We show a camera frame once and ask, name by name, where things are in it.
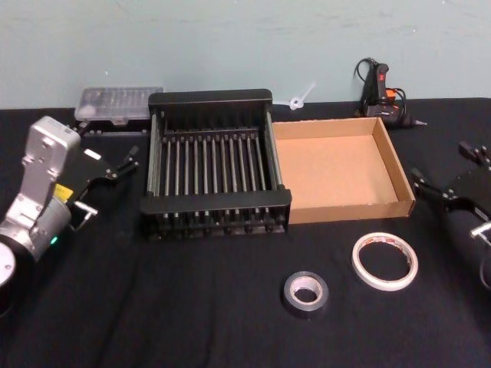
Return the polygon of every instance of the cardboard box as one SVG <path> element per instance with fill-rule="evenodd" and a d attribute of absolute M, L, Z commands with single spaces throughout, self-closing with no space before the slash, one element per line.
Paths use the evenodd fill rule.
<path fill-rule="evenodd" d="M 415 199 L 378 118 L 274 123 L 290 224 L 408 216 Z"/>

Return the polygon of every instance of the double-sided tape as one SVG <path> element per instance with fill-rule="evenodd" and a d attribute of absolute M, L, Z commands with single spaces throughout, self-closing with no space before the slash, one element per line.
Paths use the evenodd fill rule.
<path fill-rule="evenodd" d="M 406 274 L 406 276 L 404 276 L 400 280 L 395 281 L 382 280 L 381 278 L 373 276 L 362 265 L 360 261 L 361 249 L 371 243 L 378 242 L 387 243 L 394 246 L 395 248 L 398 248 L 407 257 L 409 272 Z M 353 263 L 355 272 L 361 280 L 363 280 L 373 288 L 382 291 L 397 291 L 404 289 L 414 280 L 418 268 L 416 253 L 414 253 L 414 250 L 409 246 L 409 244 L 407 244 L 403 239 L 392 234 L 387 234 L 386 232 L 372 232 L 359 238 L 353 247 L 351 261 Z"/>

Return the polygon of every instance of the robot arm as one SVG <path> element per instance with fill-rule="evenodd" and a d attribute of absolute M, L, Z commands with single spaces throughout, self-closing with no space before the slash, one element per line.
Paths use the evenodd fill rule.
<path fill-rule="evenodd" d="M 97 210 L 81 202 L 97 183 L 117 182 L 137 168 L 134 147 L 116 169 L 100 155 L 80 150 L 80 136 L 65 125 L 43 117 L 29 130 L 22 159 L 25 172 L 19 193 L 0 223 L 0 314 L 27 286 L 32 269 L 57 235 L 85 211 L 78 230 Z"/>

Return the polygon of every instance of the dish rack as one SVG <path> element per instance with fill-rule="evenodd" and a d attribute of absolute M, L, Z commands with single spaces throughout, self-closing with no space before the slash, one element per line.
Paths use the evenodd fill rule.
<path fill-rule="evenodd" d="M 282 183 L 269 90 L 155 93 L 147 193 L 150 238 L 284 232 L 292 195 Z"/>

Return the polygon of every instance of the black tablecloth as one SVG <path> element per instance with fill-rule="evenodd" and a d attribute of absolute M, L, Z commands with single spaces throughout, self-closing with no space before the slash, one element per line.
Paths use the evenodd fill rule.
<path fill-rule="evenodd" d="M 280 107 L 273 118 L 353 110 L 353 103 L 310 103 L 295 112 Z M 407 173 L 417 166 L 443 185 L 472 167 L 459 157 L 459 141 L 491 146 L 490 100 L 414 100 L 410 111 L 430 125 L 390 132 Z M 20 185 L 27 129 L 46 114 L 73 121 L 69 109 L 0 111 L 0 213 Z M 147 140 L 84 138 L 113 164 L 138 144 L 142 166 L 116 189 L 93 192 L 87 200 L 100 210 L 97 221 L 61 235 L 43 257 L 23 303 L 0 320 L 5 366 L 491 366 L 491 297 L 469 267 L 483 254 L 468 237 L 477 224 L 470 214 L 419 201 L 410 218 L 147 242 L 137 210 Z M 407 289 L 377 291 L 353 272 L 354 242 L 375 231 L 399 235 L 417 253 L 420 269 Z M 317 320 L 299 320 L 281 303 L 282 283 L 301 270 L 330 289 Z"/>

